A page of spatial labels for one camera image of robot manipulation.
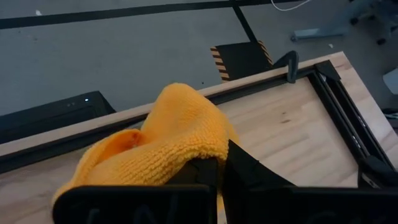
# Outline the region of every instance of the wooden board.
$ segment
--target wooden board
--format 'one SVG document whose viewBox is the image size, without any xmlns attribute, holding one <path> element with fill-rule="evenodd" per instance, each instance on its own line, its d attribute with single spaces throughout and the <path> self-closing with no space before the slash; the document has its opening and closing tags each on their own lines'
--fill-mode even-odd
<svg viewBox="0 0 398 224">
<path fill-rule="evenodd" d="M 342 52 L 301 63 L 331 60 L 391 162 L 398 167 L 398 138 Z M 285 73 L 246 77 L 201 90 L 204 95 Z M 8 144 L 32 145 L 56 135 L 84 131 L 149 111 L 152 105 L 112 114 Z M 265 166 L 296 185 L 356 186 L 356 164 L 306 78 L 219 105 L 241 138 L 241 146 Z M 51 223 L 50 199 L 67 181 L 84 149 L 0 175 L 1 223 Z"/>
</svg>

